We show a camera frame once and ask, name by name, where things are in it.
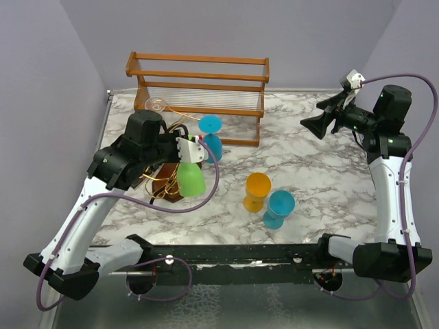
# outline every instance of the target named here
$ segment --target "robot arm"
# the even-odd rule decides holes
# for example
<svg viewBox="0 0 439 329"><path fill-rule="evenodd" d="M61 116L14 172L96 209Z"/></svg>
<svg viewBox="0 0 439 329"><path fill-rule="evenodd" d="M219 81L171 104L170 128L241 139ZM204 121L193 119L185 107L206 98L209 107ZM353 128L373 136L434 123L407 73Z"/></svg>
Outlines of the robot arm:
<svg viewBox="0 0 439 329"><path fill-rule="evenodd" d="M407 230L403 229L400 210L399 171L405 155L412 147L410 139L400 133L404 118L411 105L411 92L400 86L383 87L380 97L369 112L354 105L355 95L364 81L362 75L352 71L341 81L343 91L317 103L324 110L319 117L300 123L319 139L323 139L329 124L335 119L331 133L346 127L363 136L361 146L366 153L370 174L377 195L377 233L375 243L358 243L346 236L324 234L319 244L321 257L334 261L342 259L353 265L358 276L407 282L410 267L404 232L410 236L416 273L431 263L430 249L420 246L412 212L410 193L411 162L405 166L404 204Z"/></svg>
<svg viewBox="0 0 439 329"><path fill-rule="evenodd" d="M205 150L190 141L187 135L182 135L180 130L168 132L161 115L147 110L136 111L128 119L124 134L111 146L96 152L80 196L66 221L40 254L27 256L25 267L40 276L51 260L45 276L49 285L67 297L82 299L99 278L138 263L143 254L144 246L130 237L120 244L88 252L93 237L117 202L117 196L123 195L130 186L137 185L148 167L157 168L166 162L199 162L206 158ZM102 193L115 197L89 202ZM66 232L54 257L55 247Z"/></svg>

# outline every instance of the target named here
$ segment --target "marble table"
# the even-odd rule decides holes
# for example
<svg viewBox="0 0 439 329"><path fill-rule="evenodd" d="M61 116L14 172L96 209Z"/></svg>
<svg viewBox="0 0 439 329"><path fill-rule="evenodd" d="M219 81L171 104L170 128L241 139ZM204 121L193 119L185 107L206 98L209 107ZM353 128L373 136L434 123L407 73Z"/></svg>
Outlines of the marble table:
<svg viewBox="0 0 439 329"><path fill-rule="evenodd" d="M114 95L102 147L123 133L133 112L134 96L128 91ZM117 243L134 233L153 244L315 243L325 232L369 241L376 228L375 189L362 150L348 130L327 134L320 141L299 124L301 119L320 114L315 104L329 96L267 94L265 116L261 120L261 145L224 147L219 163L219 187L205 207L173 215L120 200L93 244ZM172 116L176 114L166 114L165 120L171 123L176 119ZM224 118L222 134L253 134L247 119ZM195 121L187 121L187 125L190 132L197 132ZM246 178L257 171L271 178L272 192L286 189L296 198L294 212L278 230L264 226L263 210L249 213L242 205ZM204 164L203 173L207 187L204 195L184 198L175 204L156 200L155 204L188 208L201 202L213 185L213 166ZM150 199L143 185L127 194Z"/></svg>

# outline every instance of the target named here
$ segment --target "brown object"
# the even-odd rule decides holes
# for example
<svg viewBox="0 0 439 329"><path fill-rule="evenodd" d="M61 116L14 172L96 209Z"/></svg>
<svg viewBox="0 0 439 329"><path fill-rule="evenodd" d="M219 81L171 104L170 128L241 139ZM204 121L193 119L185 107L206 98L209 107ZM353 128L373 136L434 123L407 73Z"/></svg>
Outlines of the brown object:
<svg viewBox="0 0 439 329"><path fill-rule="evenodd" d="M157 173L155 178L168 178L172 175L172 173L174 172L174 169L176 168L176 163L165 163L162 168L160 169L160 171ZM153 180L152 181L152 194L154 195L155 192L157 192L158 190L160 190L163 185L165 185L167 183L166 180ZM175 193L178 191L178 185L176 184L173 188L171 188L171 190L169 191L170 193ZM169 202L177 202L179 200L181 200L183 197L180 195L180 193L177 194L165 194L164 198L165 200L169 201Z"/></svg>
<svg viewBox="0 0 439 329"><path fill-rule="evenodd" d="M145 61L200 62L224 65L258 65L262 66L260 75L238 75L223 73L202 73L182 71L145 70ZM223 138L225 145L259 146L259 124L264 114L265 84L270 78L268 58L228 58L209 56L163 55L132 52L126 65L126 75L137 76L137 94L134 100L135 110L144 110L145 102L151 97L163 98L173 110L186 113L226 114L249 116L255 118L256 139L237 140ZM160 81L145 81L145 77L156 77ZM186 83L181 79L206 80L208 83ZM232 80L253 83L254 86L234 86L210 84L211 80ZM170 97L170 88L176 90L177 97Z"/></svg>

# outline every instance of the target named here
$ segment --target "purple wall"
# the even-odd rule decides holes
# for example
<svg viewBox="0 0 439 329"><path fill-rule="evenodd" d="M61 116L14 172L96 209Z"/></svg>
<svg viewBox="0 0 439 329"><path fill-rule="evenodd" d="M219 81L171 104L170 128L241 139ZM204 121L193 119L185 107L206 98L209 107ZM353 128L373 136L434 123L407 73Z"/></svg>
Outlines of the purple wall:
<svg viewBox="0 0 439 329"><path fill-rule="evenodd" d="M439 89L439 2L403 0L366 67L366 79L389 73L413 72L428 77ZM415 139L425 127L433 104L428 86L411 78L367 85L358 104L372 108L384 84L399 84L412 91L413 103L403 132ZM416 227L422 244L432 248L434 260L418 276L434 328L439 328L439 117L414 154L412 199Z"/></svg>
<svg viewBox="0 0 439 329"><path fill-rule="evenodd" d="M270 58L269 87L338 88L400 0L60 0L108 89L131 51Z"/></svg>
<svg viewBox="0 0 439 329"><path fill-rule="evenodd" d="M0 45L0 328L37 328L22 263L78 196L106 90L58 0L0 1Z"/></svg>

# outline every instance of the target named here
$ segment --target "wooden dish rack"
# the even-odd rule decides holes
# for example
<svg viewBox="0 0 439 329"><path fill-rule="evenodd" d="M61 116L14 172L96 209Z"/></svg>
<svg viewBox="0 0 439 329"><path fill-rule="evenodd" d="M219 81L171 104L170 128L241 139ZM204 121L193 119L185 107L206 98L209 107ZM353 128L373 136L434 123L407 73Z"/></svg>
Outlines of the wooden dish rack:
<svg viewBox="0 0 439 329"><path fill-rule="evenodd" d="M261 74L193 72L200 70L198 66L192 66L192 72L151 71L145 69L148 61L161 61L165 64L186 62L192 65L198 62L213 65L217 69L222 65L229 65L226 71L230 71L230 64L235 65L232 70L237 66L256 66ZM135 110L144 110L145 102L149 98L158 97L163 98L173 110L178 112L254 117L255 139L222 138L222 142L225 145L259 146L259 124L264 114L265 84L270 78L268 58L163 55L133 51L126 65L126 75L137 77ZM234 81L235 84L223 84L224 81Z"/></svg>

